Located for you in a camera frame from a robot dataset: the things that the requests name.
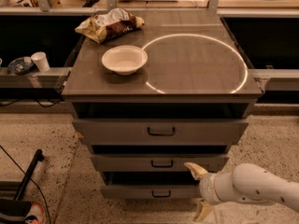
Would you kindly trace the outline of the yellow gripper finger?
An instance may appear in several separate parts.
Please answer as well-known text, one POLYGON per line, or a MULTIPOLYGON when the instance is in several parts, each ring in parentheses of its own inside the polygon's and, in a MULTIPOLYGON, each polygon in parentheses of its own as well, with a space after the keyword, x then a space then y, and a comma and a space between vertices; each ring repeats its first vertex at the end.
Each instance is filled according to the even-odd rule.
POLYGON ((191 171, 192 177, 195 180, 201 180, 207 174, 207 170, 196 163, 185 162, 184 165, 191 171))
POLYGON ((195 222, 203 221, 213 210, 213 205, 209 204, 207 201, 200 200, 197 203, 196 214, 193 220, 195 222))

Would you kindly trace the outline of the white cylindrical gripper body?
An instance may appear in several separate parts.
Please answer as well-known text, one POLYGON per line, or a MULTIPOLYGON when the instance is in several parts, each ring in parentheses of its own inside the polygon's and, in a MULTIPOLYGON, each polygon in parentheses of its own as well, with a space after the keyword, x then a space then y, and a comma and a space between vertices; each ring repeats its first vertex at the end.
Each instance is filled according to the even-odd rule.
POLYGON ((207 173, 203 175, 199 182, 199 189, 202 198, 211 205, 221 203, 221 199, 218 197, 215 189, 216 175, 213 173, 207 173))

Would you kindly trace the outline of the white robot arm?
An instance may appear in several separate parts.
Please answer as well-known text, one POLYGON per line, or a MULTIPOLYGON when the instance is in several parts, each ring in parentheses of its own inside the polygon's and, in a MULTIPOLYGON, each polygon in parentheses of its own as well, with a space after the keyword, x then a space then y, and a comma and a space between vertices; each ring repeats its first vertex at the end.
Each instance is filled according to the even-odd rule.
POLYGON ((195 221, 204 220, 215 205, 227 202, 274 202, 299 211, 299 184, 274 175, 258 165, 241 163, 230 173, 210 173, 193 162, 185 162, 184 165, 199 182, 201 198, 195 221))

